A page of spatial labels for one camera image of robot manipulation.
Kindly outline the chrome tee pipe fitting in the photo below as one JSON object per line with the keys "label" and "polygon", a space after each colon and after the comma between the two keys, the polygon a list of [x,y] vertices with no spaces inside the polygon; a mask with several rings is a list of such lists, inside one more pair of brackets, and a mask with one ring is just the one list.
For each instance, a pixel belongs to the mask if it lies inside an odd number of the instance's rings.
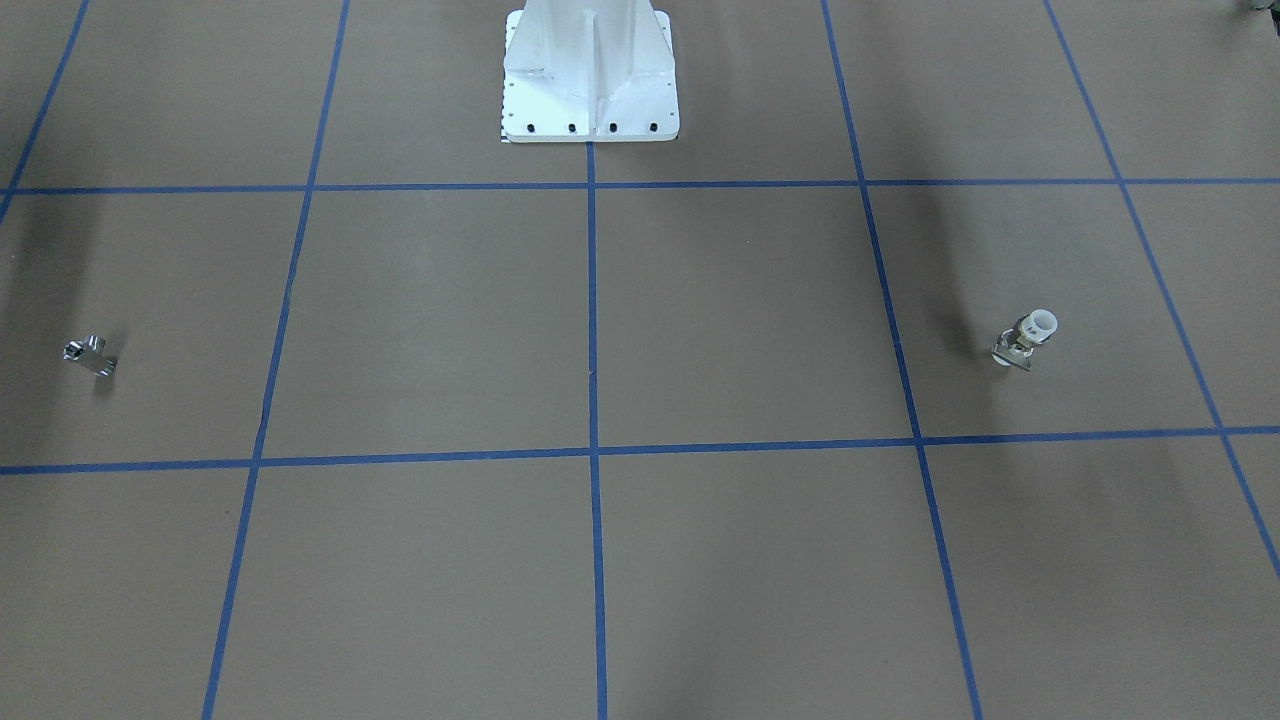
{"label": "chrome tee pipe fitting", "polygon": [[116,357],[106,351],[106,340],[88,333],[83,338],[69,340],[63,348],[63,359],[96,377],[109,378],[116,370]]}

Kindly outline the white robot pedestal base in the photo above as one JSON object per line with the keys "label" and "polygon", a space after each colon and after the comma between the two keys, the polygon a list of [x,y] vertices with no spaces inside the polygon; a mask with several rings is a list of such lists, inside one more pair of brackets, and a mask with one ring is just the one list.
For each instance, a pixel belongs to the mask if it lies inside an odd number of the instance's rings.
{"label": "white robot pedestal base", "polygon": [[680,136],[672,20],[649,1],[527,1],[504,22],[500,138],[646,143]]}

